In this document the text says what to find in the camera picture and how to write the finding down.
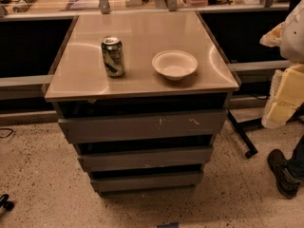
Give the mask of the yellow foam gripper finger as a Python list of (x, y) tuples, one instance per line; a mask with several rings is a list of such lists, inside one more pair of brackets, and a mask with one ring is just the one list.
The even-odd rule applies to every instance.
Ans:
[(304, 65), (293, 64), (285, 70), (277, 69), (270, 88), (261, 123), (265, 128), (286, 124), (304, 103)]
[(281, 44), (281, 31), (283, 28), (284, 23), (280, 23), (275, 26), (272, 30), (264, 34), (259, 43), (265, 47), (273, 48), (279, 47)]

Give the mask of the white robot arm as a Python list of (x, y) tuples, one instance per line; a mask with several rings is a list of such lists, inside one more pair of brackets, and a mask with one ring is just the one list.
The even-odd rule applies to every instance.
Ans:
[(275, 71), (261, 120), (266, 128), (278, 128), (304, 103), (304, 0), (259, 42), (269, 48), (279, 47), (280, 55), (291, 62), (287, 69)]

